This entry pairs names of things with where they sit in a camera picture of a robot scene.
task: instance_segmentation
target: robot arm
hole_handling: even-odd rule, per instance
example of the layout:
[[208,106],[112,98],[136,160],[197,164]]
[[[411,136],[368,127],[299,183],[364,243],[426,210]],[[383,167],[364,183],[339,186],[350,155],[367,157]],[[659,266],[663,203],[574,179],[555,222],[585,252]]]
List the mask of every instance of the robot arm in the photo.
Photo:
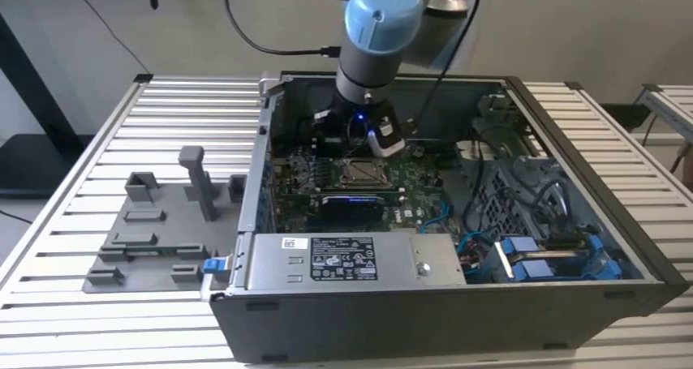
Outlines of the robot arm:
[[403,148],[412,123],[400,127],[387,88],[399,65],[442,68],[467,16],[464,0],[347,0],[346,37],[336,70],[331,116],[344,126],[356,114],[368,124],[368,144],[378,157]]

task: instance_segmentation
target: white label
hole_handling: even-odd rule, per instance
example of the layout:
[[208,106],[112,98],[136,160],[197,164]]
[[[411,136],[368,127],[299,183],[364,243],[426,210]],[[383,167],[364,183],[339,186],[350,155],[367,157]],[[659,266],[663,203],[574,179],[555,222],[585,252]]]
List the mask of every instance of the white label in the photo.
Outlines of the white label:
[[283,249],[307,249],[307,238],[282,238]]

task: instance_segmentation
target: metal frame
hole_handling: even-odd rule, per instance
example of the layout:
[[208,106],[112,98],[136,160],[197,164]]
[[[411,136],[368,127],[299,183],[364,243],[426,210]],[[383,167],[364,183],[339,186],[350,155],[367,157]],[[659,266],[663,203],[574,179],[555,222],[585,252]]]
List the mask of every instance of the metal frame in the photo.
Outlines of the metal frame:
[[[251,84],[252,80],[248,79],[156,77],[153,81],[163,83],[157,88],[252,90],[240,89],[242,85],[236,85],[238,89],[224,85],[233,82]],[[662,174],[666,170],[650,160],[646,152],[638,150],[633,138],[618,125],[610,123],[607,115],[593,105],[583,92],[571,91],[562,83],[525,85],[615,198],[691,283],[690,193],[683,193]],[[191,93],[181,92],[179,96],[168,95],[165,98],[172,100],[177,97],[188,102],[133,105],[145,88],[147,84],[136,84],[131,88],[129,97],[123,99],[108,118],[95,142],[15,249],[13,262],[0,268],[0,275],[9,277],[0,289],[0,368],[121,365],[156,369],[243,367],[232,361],[209,305],[200,302],[199,292],[95,296],[80,291],[83,275],[93,263],[95,252],[105,237],[103,233],[109,229],[109,216],[123,203],[124,178],[104,178],[117,175],[113,167],[140,165],[141,160],[152,157],[156,162],[165,162],[180,143],[195,141],[207,148],[209,162],[205,161],[204,165],[213,173],[224,170],[219,163],[224,152],[252,148],[251,135],[246,135],[247,138],[229,136],[223,133],[228,132],[228,126],[221,125],[232,124],[233,118],[247,118],[243,112],[232,113],[231,110],[259,109],[258,105],[247,102],[259,102],[256,95],[236,95],[239,101],[235,103],[203,104],[191,103],[189,100],[219,97],[204,96],[204,93],[191,96]],[[181,130],[176,126],[180,124],[176,119],[181,116],[195,118],[197,125]],[[129,119],[135,118],[149,120],[148,123],[132,123]],[[183,178],[177,178],[177,173],[169,169],[163,172],[168,176],[165,181],[179,182]],[[324,367],[414,369],[487,367],[489,360],[498,360],[493,362],[494,367],[554,365],[571,369],[674,369],[687,367],[693,359],[691,324],[693,290],[689,289],[654,315],[615,322],[575,351],[469,354],[322,364]],[[296,367],[315,366],[314,363]]]
[[15,86],[55,148],[60,153],[81,152],[83,142],[21,49],[2,14],[0,14],[0,69]]
[[635,104],[645,105],[693,143],[693,86],[645,84]]

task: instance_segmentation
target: aluminum extrusion table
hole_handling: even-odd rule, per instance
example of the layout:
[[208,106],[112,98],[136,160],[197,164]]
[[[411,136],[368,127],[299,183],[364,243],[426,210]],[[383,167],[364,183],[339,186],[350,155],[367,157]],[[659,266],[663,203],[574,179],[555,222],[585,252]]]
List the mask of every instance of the aluminum extrusion table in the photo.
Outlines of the aluminum extrusion table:
[[[562,83],[533,83],[527,88],[693,282],[691,194],[581,89]],[[176,162],[185,144],[205,148],[203,164],[213,180],[246,173],[259,105],[258,79],[155,76],[132,85],[0,268],[0,369],[243,366],[233,362],[200,292],[84,294],[81,285],[124,201],[129,173],[145,170],[161,182],[185,181]],[[577,351],[323,365],[693,367],[693,290],[654,315],[618,321]]]
[[645,84],[637,104],[645,105],[693,143],[693,86]]

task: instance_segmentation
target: cable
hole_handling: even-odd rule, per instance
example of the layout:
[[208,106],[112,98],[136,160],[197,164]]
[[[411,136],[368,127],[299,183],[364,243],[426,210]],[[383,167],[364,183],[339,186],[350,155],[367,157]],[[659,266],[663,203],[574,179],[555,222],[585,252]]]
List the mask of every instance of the cable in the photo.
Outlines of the cable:
[[469,224],[469,222],[467,222],[467,218],[469,218],[469,212],[470,212],[473,204],[474,204],[474,200],[477,199],[478,192],[481,190],[481,183],[483,182],[483,152],[481,150],[481,143],[479,142],[477,142],[477,146],[478,146],[478,172],[477,172],[477,178],[475,178],[475,181],[474,181],[473,193],[469,196],[469,200],[467,200],[467,203],[464,204],[464,209],[462,210],[462,217],[460,217],[462,226],[464,227],[464,231],[467,233],[471,233],[474,231],[471,226],[470,226],[470,224]]
[[471,233],[464,234],[462,237],[462,240],[459,241],[459,245],[456,245],[456,254],[462,253],[462,250],[464,250],[464,245],[467,244],[467,241],[474,238],[477,235],[486,235],[486,231],[473,231]]
[[651,118],[650,125],[647,126],[647,130],[645,131],[645,137],[642,138],[642,147],[645,147],[645,145],[647,144],[647,138],[650,137],[651,126],[654,126],[655,120],[657,120],[657,115],[654,115],[654,117]]
[[675,172],[675,169],[678,169],[678,165],[681,164],[682,159],[682,156],[675,157],[675,161],[673,162],[671,169],[669,169],[669,173]]
[[439,217],[432,218],[430,221],[427,221],[426,223],[423,223],[420,225],[420,228],[419,228],[419,233],[420,234],[426,233],[426,226],[427,225],[431,225],[432,223],[442,221],[447,217],[447,215],[450,214],[450,206],[447,205],[447,203],[444,203],[444,200],[440,200],[440,208],[443,210],[443,214]]
[[543,187],[541,187],[541,190],[537,192],[537,196],[534,198],[534,201],[531,202],[531,213],[537,210],[539,206],[541,199],[543,197],[543,194],[547,192],[549,188],[553,187],[553,185],[558,185],[561,187],[561,193],[563,193],[563,202],[565,202],[565,222],[563,222],[563,231],[567,228],[567,224],[571,224],[573,221],[573,208],[570,207],[570,194],[567,192],[567,187],[565,186],[565,182],[562,179],[555,178],[554,180],[549,181],[546,184],[543,184]]
[[255,50],[260,51],[266,54],[272,55],[322,55],[324,57],[336,58],[339,57],[339,46],[324,46],[320,49],[315,50],[275,50],[268,49],[267,47],[263,47],[258,45],[252,40],[248,38],[240,27],[238,26],[236,18],[233,18],[233,14],[231,13],[231,5],[228,0],[224,0],[224,8],[225,8],[225,16],[228,17],[228,20],[231,21],[231,26],[233,26],[233,29],[236,30],[238,35],[243,38],[246,43],[252,47]]
[[363,136],[363,139],[360,140],[360,142],[358,143],[356,147],[352,148],[346,154],[344,156],[342,157],[342,160],[347,157],[350,157],[354,152],[363,146],[363,144],[366,143],[366,141],[368,140],[368,123],[367,122],[363,122],[363,130],[364,130],[364,133],[366,135]]
[[459,50],[459,46],[462,44],[462,41],[464,40],[464,36],[467,36],[469,28],[473,25],[474,17],[477,16],[478,11],[478,5],[481,4],[481,0],[474,0],[474,7],[473,7],[473,13],[469,15],[467,24],[464,24],[464,28],[462,29],[459,38],[456,38],[455,47],[452,48],[452,52],[450,53],[450,57],[447,58],[447,62],[444,63],[443,71],[440,72],[438,78],[435,79],[435,83],[432,83],[431,90],[428,91],[428,94],[426,96],[426,100],[423,101],[423,106],[420,107],[419,113],[415,116],[415,123],[420,123],[420,119],[423,118],[423,114],[426,113],[428,106],[431,105],[432,96],[435,95],[435,91],[438,90],[438,86],[440,85],[440,82],[444,79],[444,76],[447,75],[447,71],[450,69],[450,66],[452,65],[452,60],[455,59],[456,52]]
[[111,30],[111,26],[108,25],[108,23],[105,22],[103,16],[100,15],[99,11],[96,10],[95,6],[92,6],[91,2],[88,2],[88,0],[83,0],[84,3],[88,5],[88,8],[91,8],[91,11],[95,13],[96,17],[99,18],[100,22],[104,24],[104,27],[105,29],[108,30],[108,32],[111,33],[111,36],[112,38],[116,40],[116,42],[120,44],[120,46],[125,49],[125,51],[129,53],[129,55],[132,56],[132,58],[135,59],[135,61],[140,64],[141,66],[141,69],[144,69],[144,71],[151,74],[149,72],[149,69],[147,69],[147,67],[144,66],[144,63],[141,62],[141,60],[137,58],[137,56],[135,55],[135,53],[132,52],[132,50],[129,49],[129,47],[123,43],[123,41],[120,41],[120,39],[117,38],[117,35],[116,33]]
[[12,219],[16,219],[17,221],[23,221],[28,224],[33,223],[28,219],[24,219],[23,217],[17,217],[16,215],[12,215],[9,212],[4,212],[1,209],[0,209],[0,215],[4,215],[5,217],[11,217]]

